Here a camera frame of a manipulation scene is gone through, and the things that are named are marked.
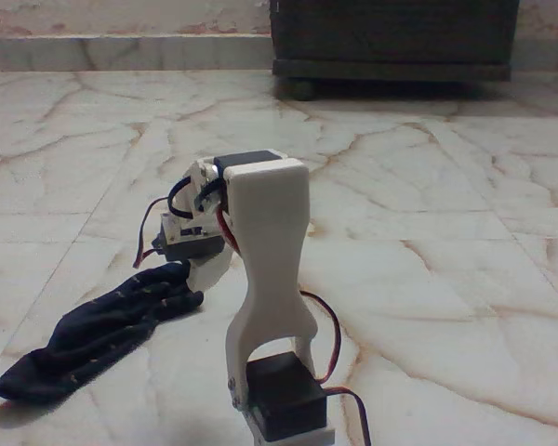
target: white marble tile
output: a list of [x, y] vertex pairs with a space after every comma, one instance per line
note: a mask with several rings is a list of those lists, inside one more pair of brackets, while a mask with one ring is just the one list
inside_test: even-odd
[[558, 74], [521, 79], [426, 126], [495, 208], [558, 207]]
[[[515, 243], [308, 241], [301, 278], [360, 349], [348, 383], [369, 395], [377, 439], [416, 444], [395, 420], [433, 429], [428, 444], [457, 444], [463, 432], [488, 444], [490, 423], [517, 441], [525, 422], [536, 437], [558, 436], [537, 423], [558, 426], [558, 295]], [[423, 392], [446, 414], [422, 417]], [[441, 427], [455, 419], [459, 428]]]
[[[0, 74], [0, 374], [135, 272], [146, 205], [194, 158], [274, 148], [311, 168], [300, 282], [342, 320], [331, 383], [364, 397], [374, 443], [558, 446], [558, 76], [461, 98], [271, 91], [266, 72]], [[156, 209], [147, 241], [158, 226]], [[236, 258], [202, 311], [60, 407], [0, 400], [0, 446], [250, 444], [224, 353], [245, 291]], [[312, 310], [320, 371], [332, 332]], [[350, 401], [329, 413], [361, 444]]]
[[558, 207], [500, 209], [498, 216], [515, 235], [558, 238]]
[[515, 237], [558, 292], [558, 238], [530, 234]]
[[0, 242], [72, 242], [89, 214], [0, 214]]
[[0, 353], [68, 247], [68, 243], [0, 243]]

